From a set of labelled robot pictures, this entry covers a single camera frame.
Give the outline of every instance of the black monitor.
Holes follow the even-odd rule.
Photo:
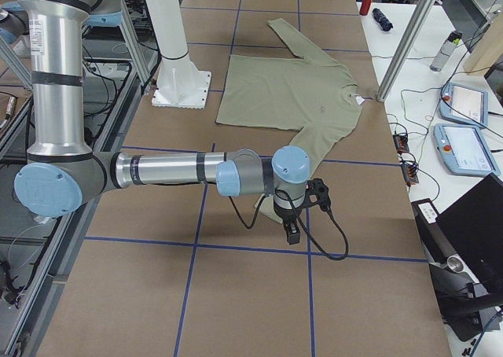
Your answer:
[[[503,182],[489,174],[437,223],[489,293],[503,293]]]

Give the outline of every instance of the blue joint cap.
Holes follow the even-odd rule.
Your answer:
[[[45,217],[66,215],[82,204],[79,184],[66,171],[47,163],[30,163],[17,173],[14,189],[21,204]]]
[[[239,172],[233,161],[217,164],[217,190],[221,196],[239,196],[241,190]]]
[[[285,146],[273,155],[273,171],[281,180],[290,184],[302,184],[310,177],[310,160],[298,146]]]
[[[21,11],[24,11],[24,8],[19,4],[19,2],[6,2],[2,5],[2,8],[5,11],[9,11],[10,13],[19,13]]]
[[[15,35],[3,28],[0,28],[0,37],[2,37],[3,41],[5,41],[7,45],[10,45],[17,40]]]
[[[118,27],[123,22],[123,13],[100,13],[90,15],[86,21],[86,25],[91,27]]]

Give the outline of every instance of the white desk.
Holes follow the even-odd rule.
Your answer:
[[[394,54],[415,6],[374,4],[373,7],[379,8],[384,15],[387,16],[390,22],[393,23],[393,29],[391,29],[390,32],[383,32],[373,19],[371,12],[366,17],[362,17],[365,37],[367,39],[367,43],[369,44],[370,53],[373,55],[374,70],[376,72],[377,80],[380,83],[391,62],[391,58],[380,58],[374,56],[390,57]],[[443,8],[441,6],[434,6],[409,53],[409,57],[435,56],[448,34],[454,29],[454,26],[450,22]],[[453,70],[465,52],[466,49],[464,46],[458,47],[441,72],[433,72],[430,70],[429,65],[432,62],[432,58],[420,60],[408,59],[385,101],[387,113],[395,115],[398,122],[407,127],[408,132],[417,131],[424,133],[424,128],[405,120],[400,92],[404,89],[426,90],[431,87],[441,87],[452,75]],[[464,71],[462,64],[459,66],[458,71]],[[490,95],[489,110],[501,113],[501,106],[483,76],[457,74],[453,77],[452,81],[487,90]],[[427,126],[430,123],[428,116],[431,115],[434,116],[431,125],[435,125],[437,123],[450,123],[441,119],[438,112],[433,115],[439,101],[439,90],[430,90],[424,94],[405,92],[404,98],[407,118],[410,120]],[[393,116],[389,116],[389,120],[390,122],[394,122],[395,118]],[[489,128],[500,134],[503,133],[503,118],[490,116]],[[483,131],[483,135],[491,149],[503,148],[503,140],[501,140],[498,136],[490,133],[489,131]],[[424,137],[417,136],[416,134],[411,134],[409,136],[409,148],[417,159],[420,157],[420,145],[423,139]],[[498,166],[503,168],[503,153],[494,154],[494,157]],[[481,178],[451,175],[447,171],[446,167],[439,159],[438,153],[436,152],[436,146],[432,137],[432,127],[430,127],[430,133],[426,137],[426,141],[424,143],[424,151],[422,159],[420,159],[420,169],[432,175],[439,182],[441,190],[439,198],[435,201],[435,206],[440,212],[443,212],[455,200],[465,194],[477,182],[479,182],[479,180],[481,180]],[[428,176],[421,172],[418,174],[418,178],[420,183],[412,186],[409,192],[410,200],[415,201],[427,197],[433,198],[437,192],[436,184]],[[465,348],[470,347],[469,342],[460,342],[449,326],[446,326],[446,332],[449,336],[450,347],[453,355],[459,356]],[[501,356],[501,351],[503,351],[503,332],[491,332],[484,336],[484,340],[477,348],[476,356],[499,357]]]

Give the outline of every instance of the blue and white device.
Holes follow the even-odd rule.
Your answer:
[[[493,154],[480,129],[472,125],[437,124],[433,128],[437,149],[454,175],[500,175]]]
[[[480,124],[484,127],[487,126],[486,91],[457,83],[449,83],[442,93],[439,104],[440,114],[446,120],[455,123],[468,123],[479,127]]]

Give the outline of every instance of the device screen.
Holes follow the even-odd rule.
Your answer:
[[[444,127],[459,168],[492,171],[479,136],[471,127]]]
[[[453,86],[453,100],[450,106],[453,108],[450,110],[453,116],[460,117],[462,119],[470,118],[478,123],[482,122],[482,92],[460,86]]]

